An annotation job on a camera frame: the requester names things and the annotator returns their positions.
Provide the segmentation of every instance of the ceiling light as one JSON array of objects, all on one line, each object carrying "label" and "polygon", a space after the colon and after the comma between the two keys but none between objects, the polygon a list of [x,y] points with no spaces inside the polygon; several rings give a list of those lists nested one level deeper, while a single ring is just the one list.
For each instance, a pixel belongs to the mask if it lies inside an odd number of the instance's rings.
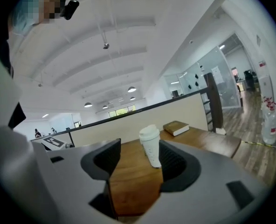
[{"label": "ceiling light", "polygon": [[131,86],[129,89],[128,89],[128,92],[134,92],[136,90],[135,87]]},{"label": "ceiling light", "polygon": [[85,103],[84,107],[85,108],[92,107],[92,104],[90,102],[87,102],[87,103]]}]

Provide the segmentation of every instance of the desk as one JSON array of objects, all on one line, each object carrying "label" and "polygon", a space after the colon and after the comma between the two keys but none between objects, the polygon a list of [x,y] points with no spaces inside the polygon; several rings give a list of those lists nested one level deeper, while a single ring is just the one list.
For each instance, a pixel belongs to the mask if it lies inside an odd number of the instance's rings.
[{"label": "desk", "polygon": [[[192,127],[176,137],[163,130],[160,137],[227,157],[233,157],[241,143],[241,139],[236,137]],[[110,178],[117,215],[139,216],[145,213],[159,197],[162,182],[162,170],[151,167],[139,140],[122,144],[120,160]]]}]

